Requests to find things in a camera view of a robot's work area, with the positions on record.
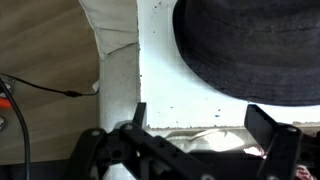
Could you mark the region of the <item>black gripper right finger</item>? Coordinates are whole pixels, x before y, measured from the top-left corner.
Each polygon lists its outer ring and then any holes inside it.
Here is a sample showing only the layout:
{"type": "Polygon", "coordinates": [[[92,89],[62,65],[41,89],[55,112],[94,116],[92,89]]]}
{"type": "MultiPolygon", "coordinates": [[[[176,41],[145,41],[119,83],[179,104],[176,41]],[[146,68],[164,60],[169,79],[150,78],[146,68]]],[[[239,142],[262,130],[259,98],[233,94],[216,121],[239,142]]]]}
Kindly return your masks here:
{"type": "Polygon", "coordinates": [[[270,140],[278,123],[259,106],[249,104],[246,109],[244,126],[255,140],[270,140]]]}

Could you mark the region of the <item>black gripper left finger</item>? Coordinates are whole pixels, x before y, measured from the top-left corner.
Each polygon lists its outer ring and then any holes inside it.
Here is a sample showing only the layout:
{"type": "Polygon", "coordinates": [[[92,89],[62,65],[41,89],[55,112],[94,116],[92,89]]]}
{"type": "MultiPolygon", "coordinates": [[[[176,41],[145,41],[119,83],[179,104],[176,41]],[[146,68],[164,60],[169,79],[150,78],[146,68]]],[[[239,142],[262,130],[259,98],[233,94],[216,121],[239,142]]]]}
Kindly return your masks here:
{"type": "Polygon", "coordinates": [[[145,102],[139,102],[137,104],[132,122],[139,127],[143,125],[146,107],[147,104],[145,102]]]}

